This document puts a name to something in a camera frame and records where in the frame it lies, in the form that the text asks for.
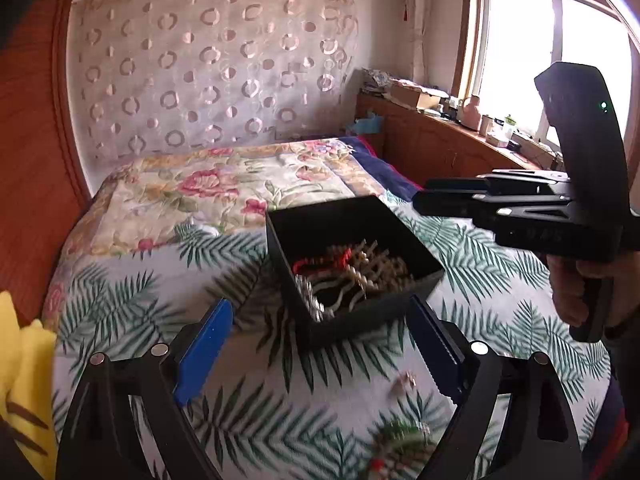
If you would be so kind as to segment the person's right hand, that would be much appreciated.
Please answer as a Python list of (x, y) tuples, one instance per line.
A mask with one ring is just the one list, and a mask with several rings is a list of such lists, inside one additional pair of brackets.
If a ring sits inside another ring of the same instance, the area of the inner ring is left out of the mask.
[(588, 316), (585, 287), (588, 278), (612, 278), (613, 297), (606, 326), (626, 321), (639, 307), (639, 254), (627, 252), (609, 263), (574, 261), (557, 256), (547, 257), (555, 310), (561, 320), (579, 326)]

